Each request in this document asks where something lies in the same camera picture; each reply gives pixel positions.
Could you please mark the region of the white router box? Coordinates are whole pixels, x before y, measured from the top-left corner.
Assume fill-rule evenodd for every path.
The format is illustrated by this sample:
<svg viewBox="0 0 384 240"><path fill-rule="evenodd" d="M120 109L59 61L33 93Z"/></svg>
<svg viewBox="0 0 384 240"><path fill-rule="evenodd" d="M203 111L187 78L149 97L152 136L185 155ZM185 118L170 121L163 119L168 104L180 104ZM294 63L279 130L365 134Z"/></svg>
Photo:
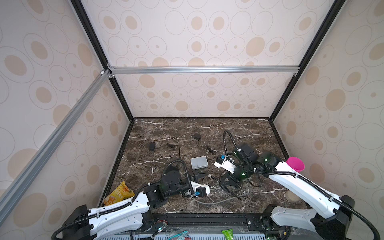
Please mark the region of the white router box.
<svg viewBox="0 0 384 240"><path fill-rule="evenodd" d="M190 160L193 170L203 169L208 167L208 159L206 156L192 158Z"/></svg>

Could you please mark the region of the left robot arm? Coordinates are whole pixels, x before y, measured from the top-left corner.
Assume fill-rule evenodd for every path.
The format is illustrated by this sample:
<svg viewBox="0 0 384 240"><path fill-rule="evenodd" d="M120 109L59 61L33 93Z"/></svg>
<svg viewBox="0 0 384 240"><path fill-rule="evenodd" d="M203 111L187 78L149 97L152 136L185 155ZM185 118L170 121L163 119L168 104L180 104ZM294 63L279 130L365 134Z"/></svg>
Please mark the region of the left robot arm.
<svg viewBox="0 0 384 240"><path fill-rule="evenodd" d="M176 163L185 172L182 176ZM208 185L199 184L199 175L187 172L182 160L167 164L161 178L142 186L131 198L100 208L88 209L86 205L76 208L62 227L56 230L53 240L100 240L126 231L140 228L149 230L156 224L151 211L164 206L169 197L205 197L210 194Z"/></svg>

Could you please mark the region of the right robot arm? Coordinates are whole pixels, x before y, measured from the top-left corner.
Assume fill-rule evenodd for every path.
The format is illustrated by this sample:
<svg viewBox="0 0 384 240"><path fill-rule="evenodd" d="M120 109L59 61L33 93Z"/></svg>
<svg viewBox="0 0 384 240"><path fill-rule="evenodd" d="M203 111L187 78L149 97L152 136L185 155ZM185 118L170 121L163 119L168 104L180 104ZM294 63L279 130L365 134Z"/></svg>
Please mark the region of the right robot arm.
<svg viewBox="0 0 384 240"><path fill-rule="evenodd" d="M375 226L354 209L351 197L340 197L323 189L271 152L258 155L247 144L238 146L228 130L223 137L231 139L234 150L229 152L225 147L224 155L215 162L218 168L227 171L220 177L222 188L231 187L229 193L234 195L242 189L243 181L257 174L279 183L311 206L309 210L270 206L269 221L315 232L324 240L345 240L353 217L357 217L372 231L375 240L381 238Z"/></svg>

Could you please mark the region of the pink plastic goblet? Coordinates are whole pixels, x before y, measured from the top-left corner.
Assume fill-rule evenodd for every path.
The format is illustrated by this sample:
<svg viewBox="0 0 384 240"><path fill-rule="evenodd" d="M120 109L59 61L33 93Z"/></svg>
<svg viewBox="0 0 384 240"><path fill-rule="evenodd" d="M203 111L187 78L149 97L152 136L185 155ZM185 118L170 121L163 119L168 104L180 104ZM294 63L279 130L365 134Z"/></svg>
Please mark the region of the pink plastic goblet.
<svg viewBox="0 0 384 240"><path fill-rule="evenodd" d="M305 169L305 164L302 160L296 157L290 157L286 160L286 163L296 172L300 173Z"/></svg>

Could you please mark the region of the teal patterned item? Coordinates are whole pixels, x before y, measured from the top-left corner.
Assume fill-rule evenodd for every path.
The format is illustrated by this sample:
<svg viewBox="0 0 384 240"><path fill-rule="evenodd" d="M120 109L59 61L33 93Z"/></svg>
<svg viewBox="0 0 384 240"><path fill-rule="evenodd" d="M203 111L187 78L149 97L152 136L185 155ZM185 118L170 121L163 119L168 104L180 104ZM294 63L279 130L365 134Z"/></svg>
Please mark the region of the teal patterned item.
<svg viewBox="0 0 384 240"><path fill-rule="evenodd" d="M189 231L183 231L170 237L168 240L191 240Z"/></svg>

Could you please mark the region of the green tube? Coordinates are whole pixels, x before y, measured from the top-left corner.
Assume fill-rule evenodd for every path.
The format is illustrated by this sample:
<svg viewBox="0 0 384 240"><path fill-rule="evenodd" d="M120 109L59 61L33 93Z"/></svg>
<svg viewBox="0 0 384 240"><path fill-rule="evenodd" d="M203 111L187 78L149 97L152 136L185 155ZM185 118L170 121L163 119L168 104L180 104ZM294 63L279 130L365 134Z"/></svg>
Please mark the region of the green tube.
<svg viewBox="0 0 384 240"><path fill-rule="evenodd" d="M228 230L222 230L222 234L225 237L225 240L234 240L234 233L233 229L228 229Z"/></svg>

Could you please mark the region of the yellow snack bag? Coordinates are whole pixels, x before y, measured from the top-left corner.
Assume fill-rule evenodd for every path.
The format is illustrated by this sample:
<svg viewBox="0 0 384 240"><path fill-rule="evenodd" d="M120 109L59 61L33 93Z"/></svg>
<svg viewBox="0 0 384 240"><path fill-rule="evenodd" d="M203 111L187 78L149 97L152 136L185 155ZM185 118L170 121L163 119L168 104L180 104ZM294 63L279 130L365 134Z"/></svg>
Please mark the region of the yellow snack bag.
<svg viewBox="0 0 384 240"><path fill-rule="evenodd" d="M126 185L125 181L123 181L115 190L104 198L103 204L105 206L110 206L134 196L135 193Z"/></svg>

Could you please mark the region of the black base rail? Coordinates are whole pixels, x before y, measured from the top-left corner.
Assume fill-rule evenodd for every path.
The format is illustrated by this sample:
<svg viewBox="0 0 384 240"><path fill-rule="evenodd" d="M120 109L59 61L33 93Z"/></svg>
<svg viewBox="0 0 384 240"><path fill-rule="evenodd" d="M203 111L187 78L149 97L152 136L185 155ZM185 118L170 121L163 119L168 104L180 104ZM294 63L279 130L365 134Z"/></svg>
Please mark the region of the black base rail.
<svg viewBox="0 0 384 240"><path fill-rule="evenodd" d="M144 214L141 231L159 223L170 227L246 227L249 231L272 230L274 224L265 214Z"/></svg>

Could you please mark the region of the horizontal aluminium rail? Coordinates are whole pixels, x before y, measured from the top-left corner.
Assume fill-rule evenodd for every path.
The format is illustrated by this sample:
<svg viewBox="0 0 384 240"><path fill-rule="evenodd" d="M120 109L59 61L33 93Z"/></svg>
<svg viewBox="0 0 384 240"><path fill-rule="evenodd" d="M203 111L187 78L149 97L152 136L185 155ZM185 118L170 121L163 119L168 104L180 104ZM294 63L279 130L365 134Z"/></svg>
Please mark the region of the horizontal aluminium rail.
<svg viewBox="0 0 384 240"><path fill-rule="evenodd" d="M111 67L113 74L297 73L299 66Z"/></svg>

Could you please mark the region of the diagonal aluminium rail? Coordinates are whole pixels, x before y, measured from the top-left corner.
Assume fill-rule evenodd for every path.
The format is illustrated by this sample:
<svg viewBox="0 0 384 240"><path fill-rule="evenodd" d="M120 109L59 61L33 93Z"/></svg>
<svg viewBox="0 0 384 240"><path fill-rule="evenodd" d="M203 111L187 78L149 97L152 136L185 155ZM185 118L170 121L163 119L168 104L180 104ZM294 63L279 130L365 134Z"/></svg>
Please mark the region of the diagonal aluminium rail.
<svg viewBox="0 0 384 240"><path fill-rule="evenodd" d="M55 150L110 75L111 70L108 69L104 70L102 74L99 74L83 96L76 102L74 107L70 109L59 126L36 152L31 161L10 185L4 196L1 198L1 224L3 224L9 217L17 203L23 197L32 182L36 179Z"/></svg>

